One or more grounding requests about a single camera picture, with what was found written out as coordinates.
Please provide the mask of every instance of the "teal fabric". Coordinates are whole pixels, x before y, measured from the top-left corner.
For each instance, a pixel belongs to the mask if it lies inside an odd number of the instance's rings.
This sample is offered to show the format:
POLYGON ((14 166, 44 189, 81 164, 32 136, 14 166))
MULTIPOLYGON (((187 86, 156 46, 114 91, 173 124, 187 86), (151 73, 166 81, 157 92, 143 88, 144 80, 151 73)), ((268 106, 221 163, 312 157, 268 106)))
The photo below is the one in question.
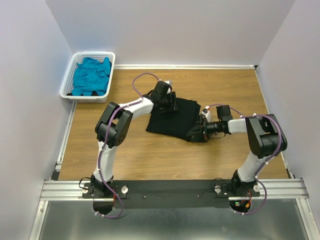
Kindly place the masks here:
POLYGON ((73 96, 91 96, 95 91, 99 96, 106 94, 111 71, 111 63, 106 57, 103 63, 85 57, 73 76, 73 96))

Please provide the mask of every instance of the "white laundry basket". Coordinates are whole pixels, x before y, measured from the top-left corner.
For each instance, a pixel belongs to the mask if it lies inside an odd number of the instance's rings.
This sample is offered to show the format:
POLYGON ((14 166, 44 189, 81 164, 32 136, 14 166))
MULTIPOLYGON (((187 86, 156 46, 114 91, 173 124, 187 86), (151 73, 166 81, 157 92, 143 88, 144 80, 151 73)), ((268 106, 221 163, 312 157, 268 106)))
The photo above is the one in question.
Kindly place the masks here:
POLYGON ((71 58, 71 61, 66 69, 63 82, 60 89, 60 96, 64 99, 71 99, 77 103, 105 103, 107 101, 107 96, 109 94, 111 82, 112 82, 112 75, 114 73, 115 67, 115 59, 116 55, 113 52, 107 51, 82 51, 77 52, 71 58), (74 89, 74 74, 75 70, 78 67, 78 64, 82 64, 84 58, 92 58, 98 60, 100 63, 103 63, 105 57, 108 57, 111 62, 111 71, 110 77, 108 82, 108 87, 106 89, 106 93, 103 96, 69 96, 72 90, 74 89))

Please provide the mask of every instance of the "wooden table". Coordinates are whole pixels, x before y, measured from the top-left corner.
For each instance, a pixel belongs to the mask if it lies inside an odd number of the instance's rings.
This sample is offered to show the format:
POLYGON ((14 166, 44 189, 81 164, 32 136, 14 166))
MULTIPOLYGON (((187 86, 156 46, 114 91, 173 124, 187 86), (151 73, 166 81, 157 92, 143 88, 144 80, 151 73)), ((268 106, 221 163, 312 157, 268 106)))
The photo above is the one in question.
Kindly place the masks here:
MULTIPOLYGON (((139 96, 132 80, 144 70, 115 70, 108 102, 127 103, 139 96)), ((266 106, 253 70, 177 69, 151 70, 162 80, 172 80, 179 98, 196 100, 201 107, 213 103, 229 104, 244 115, 266 114, 266 106)), ((153 76, 136 81, 142 93, 156 84, 153 76)), ((59 180, 90 177, 96 167, 98 142, 95 126, 107 103, 78 103, 68 138, 59 180)), ((211 111, 214 120, 216 111, 211 111)), ((233 118, 239 116, 233 112, 233 118)), ((227 135, 208 143, 184 140, 146 132, 149 115, 131 122, 114 164, 116 180, 192 180, 231 178, 249 153, 246 133, 227 135)), ((260 174, 262 179, 288 178, 280 156, 260 174)))

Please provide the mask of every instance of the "gray wall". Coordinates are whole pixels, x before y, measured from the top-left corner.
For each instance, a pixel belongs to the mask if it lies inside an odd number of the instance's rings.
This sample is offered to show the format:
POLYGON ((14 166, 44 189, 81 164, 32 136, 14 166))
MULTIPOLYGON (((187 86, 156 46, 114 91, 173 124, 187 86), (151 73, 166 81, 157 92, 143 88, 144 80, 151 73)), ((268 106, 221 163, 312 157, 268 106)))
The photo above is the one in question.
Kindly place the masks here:
POLYGON ((71 51, 43 0, 3 1, 0 32, 0 239, 26 240, 70 112, 71 51))
POLYGON ((303 177, 320 226, 320 1, 297 0, 266 51, 258 78, 288 139, 285 157, 303 177))
POLYGON ((72 52, 117 64, 254 65, 294 0, 46 0, 72 52))

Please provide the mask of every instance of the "gray floor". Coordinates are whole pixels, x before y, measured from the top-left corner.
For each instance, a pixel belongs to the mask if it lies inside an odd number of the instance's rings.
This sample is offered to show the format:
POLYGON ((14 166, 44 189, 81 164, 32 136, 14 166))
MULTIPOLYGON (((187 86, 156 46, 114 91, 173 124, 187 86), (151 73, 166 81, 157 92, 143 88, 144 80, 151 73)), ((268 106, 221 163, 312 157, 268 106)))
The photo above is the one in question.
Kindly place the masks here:
POLYGON ((221 208, 127 209, 119 219, 94 215, 89 201, 49 203, 42 240, 304 240, 294 199, 270 199, 248 216, 221 208))

